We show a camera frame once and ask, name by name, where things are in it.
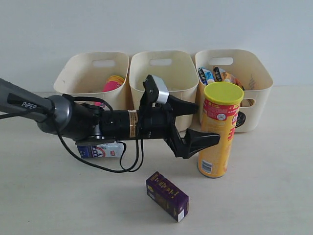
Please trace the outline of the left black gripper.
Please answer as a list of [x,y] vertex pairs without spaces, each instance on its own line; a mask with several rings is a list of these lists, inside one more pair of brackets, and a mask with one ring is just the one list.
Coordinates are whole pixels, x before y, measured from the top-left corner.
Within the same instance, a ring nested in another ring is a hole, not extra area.
[[215,146],[221,136],[217,133],[199,132],[187,128],[181,136],[176,128],[176,117],[198,112],[196,103],[169,95],[168,103],[161,110],[139,110],[136,138],[140,140],[163,139],[178,158],[189,159],[196,153]]

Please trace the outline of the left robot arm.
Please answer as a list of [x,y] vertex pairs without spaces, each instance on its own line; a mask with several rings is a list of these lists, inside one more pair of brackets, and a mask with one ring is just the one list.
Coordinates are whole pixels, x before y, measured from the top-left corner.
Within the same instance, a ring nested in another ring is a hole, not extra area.
[[68,94],[40,97],[6,80],[0,82],[0,110],[34,120],[45,133],[61,135],[80,146],[130,140],[163,139],[176,157],[188,159],[220,141],[216,133],[186,129],[181,137],[176,118],[195,114],[197,104],[169,94],[164,81],[148,75],[137,110],[114,110],[102,99]]

